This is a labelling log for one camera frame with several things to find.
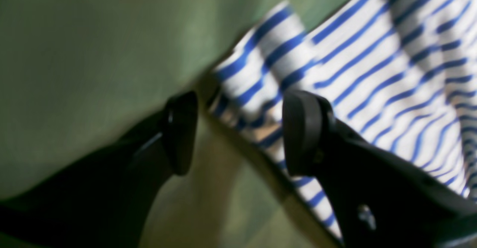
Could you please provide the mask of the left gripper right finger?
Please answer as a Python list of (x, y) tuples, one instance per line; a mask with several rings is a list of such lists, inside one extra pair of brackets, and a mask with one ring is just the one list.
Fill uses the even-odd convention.
[(346, 248), (475, 248), (476, 204), (335, 118), (324, 98), (286, 91), (290, 176), (315, 177)]

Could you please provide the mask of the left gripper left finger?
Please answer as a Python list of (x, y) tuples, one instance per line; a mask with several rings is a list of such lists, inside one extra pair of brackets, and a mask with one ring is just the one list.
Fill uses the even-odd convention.
[(169, 98), (117, 141), (1, 201), (1, 232), (48, 248), (136, 248), (161, 187), (191, 167), (198, 97)]

